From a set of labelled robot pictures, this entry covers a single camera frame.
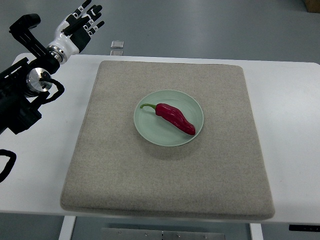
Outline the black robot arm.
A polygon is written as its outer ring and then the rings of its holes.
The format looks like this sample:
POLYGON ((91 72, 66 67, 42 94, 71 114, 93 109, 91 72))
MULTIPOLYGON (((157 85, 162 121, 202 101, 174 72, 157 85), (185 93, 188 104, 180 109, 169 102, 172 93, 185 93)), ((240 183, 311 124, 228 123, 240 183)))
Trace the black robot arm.
POLYGON ((26 14, 13 23, 9 32, 35 59, 19 60, 0 74, 0 131, 19 134, 41 119, 39 108, 59 98, 64 86, 52 75, 60 60, 30 32, 41 22, 38 14, 26 14))

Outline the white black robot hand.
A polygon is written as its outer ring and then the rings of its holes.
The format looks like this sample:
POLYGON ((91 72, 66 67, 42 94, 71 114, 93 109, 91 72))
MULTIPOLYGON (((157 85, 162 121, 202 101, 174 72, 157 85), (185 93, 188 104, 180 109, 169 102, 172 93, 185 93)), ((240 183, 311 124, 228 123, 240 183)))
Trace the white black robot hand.
POLYGON ((104 25, 101 5, 91 5, 84 1, 74 12, 66 16, 54 33, 54 40, 47 50, 63 65, 72 55, 81 53, 92 36, 104 25))

